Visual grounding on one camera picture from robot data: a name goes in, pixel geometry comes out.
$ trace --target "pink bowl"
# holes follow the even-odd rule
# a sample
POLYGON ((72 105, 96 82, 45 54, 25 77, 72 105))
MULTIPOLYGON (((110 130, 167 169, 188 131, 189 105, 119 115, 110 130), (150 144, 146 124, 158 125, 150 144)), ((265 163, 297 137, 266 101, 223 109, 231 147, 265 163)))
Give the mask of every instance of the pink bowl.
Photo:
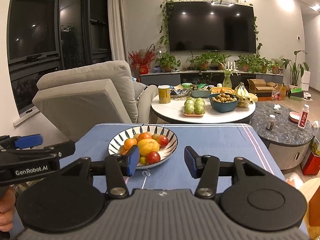
POLYGON ((290 120, 291 120, 292 122, 299 122, 299 119, 300 119, 300 114, 299 114, 299 113, 297 113, 297 112, 290 112, 289 115, 290 115, 290 120))

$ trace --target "vine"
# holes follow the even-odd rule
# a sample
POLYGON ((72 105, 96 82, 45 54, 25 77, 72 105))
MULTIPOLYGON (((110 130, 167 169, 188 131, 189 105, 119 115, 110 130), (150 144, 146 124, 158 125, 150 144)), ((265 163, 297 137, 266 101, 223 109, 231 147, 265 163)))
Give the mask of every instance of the vine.
MULTIPOLYGON (((160 34, 162 33, 163 35, 160 37, 159 43, 160 46, 163 44, 166 48, 168 48, 169 45, 169 31, 168 31, 168 23, 169 23, 169 18, 172 14, 172 9, 173 9, 173 5, 175 2, 192 2, 192 0, 163 0, 162 4, 160 4, 160 9, 162 9, 162 15, 163 15, 163 19, 162 19, 162 25, 160 27, 160 34)), ((247 1, 244 1, 244 3, 241 2, 241 0, 234 0, 232 2, 232 0, 211 0, 210 2, 212 3, 219 3, 220 5, 222 3, 230 3, 230 4, 242 4, 244 6, 253 6, 253 4, 249 3, 249 5, 246 5, 247 1)), ((254 32, 256 34, 256 44, 257 44, 257 53, 259 52, 259 50, 261 49, 261 47, 263 46, 262 43, 258 42, 259 38, 257 37, 257 35, 259 34, 259 31, 257 31, 258 26, 256 25, 256 20, 257 17, 254 17, 254 32)))

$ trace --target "bowl of longan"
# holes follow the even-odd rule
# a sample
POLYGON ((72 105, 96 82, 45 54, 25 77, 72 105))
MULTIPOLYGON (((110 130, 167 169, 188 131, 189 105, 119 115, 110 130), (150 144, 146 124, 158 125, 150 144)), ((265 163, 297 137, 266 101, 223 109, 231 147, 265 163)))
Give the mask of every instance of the bowl of longan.
POLYGON ((208 96, 210 104, 219 113, 234 111, 238 105, 239 98, 229 93, 216 93, 208 96))

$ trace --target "dark marble side table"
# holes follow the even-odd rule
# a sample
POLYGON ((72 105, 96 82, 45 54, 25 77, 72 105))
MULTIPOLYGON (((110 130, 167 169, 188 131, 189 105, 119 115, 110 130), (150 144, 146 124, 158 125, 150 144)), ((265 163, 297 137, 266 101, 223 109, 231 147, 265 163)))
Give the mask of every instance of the dark marble side table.
POLYGON ((310 121, 305 129, 292 122, 289 112, 293 110, 290 108, 281 106, 282 114, 276 114, 273 107, 277 102, 258 102, 249 124, 267 146, 279 168, 287 170, 299 165, 303 160, 314 136, 314 129, 310 121), (276 117, 272 131, 266 129, 270 114, 276 117))

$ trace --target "glass vase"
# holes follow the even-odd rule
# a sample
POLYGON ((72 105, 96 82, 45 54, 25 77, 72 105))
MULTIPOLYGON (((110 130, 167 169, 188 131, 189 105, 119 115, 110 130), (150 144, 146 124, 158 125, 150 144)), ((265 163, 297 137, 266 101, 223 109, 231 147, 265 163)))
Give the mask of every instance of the glass vase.
POLYGON ((230 75, 224 76, 224 80, 223 80, 222 86, 224 88, 232 88, 230 75))

